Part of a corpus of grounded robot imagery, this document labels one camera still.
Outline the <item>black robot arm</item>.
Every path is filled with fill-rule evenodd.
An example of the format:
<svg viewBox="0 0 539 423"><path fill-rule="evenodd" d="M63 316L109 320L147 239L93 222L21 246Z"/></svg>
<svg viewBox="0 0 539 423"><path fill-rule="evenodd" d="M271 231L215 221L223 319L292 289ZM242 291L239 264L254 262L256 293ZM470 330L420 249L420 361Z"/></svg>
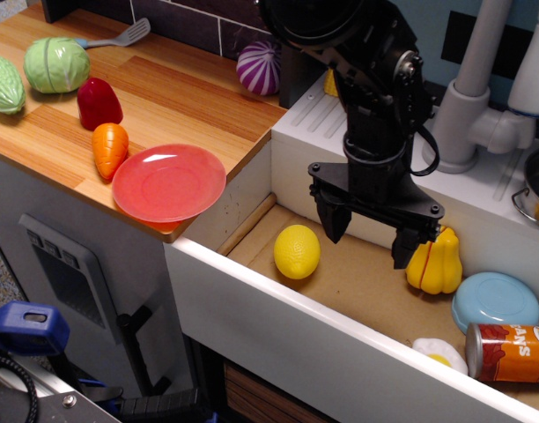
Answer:
<svg viewBox="0 0 539 423"><path fill-rule="evenodd" d="M389 1L261 1L258 9L282 44L332 71L347 115L345 162L308 168L326 235L339 241L353 214L391 226L394 266L405 268L437 239L444 215L411 166L415 136L435 145L416 35Z"/></svg>

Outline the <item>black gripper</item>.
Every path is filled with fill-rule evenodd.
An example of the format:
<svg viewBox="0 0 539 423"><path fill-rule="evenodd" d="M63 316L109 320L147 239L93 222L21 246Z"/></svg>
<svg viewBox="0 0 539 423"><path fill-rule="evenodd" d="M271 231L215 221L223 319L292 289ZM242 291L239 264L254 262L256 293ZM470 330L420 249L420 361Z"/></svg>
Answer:
<svg viewBox="0 0 539 423"><path fill-rule="evenodd" d="M440 231L443 206L422 191L409 173L348 163L315 162L308 167L310 194L321 226L338 243L353 212L396 229L391 246L394 268L405 269L418 247Z"/></svg>

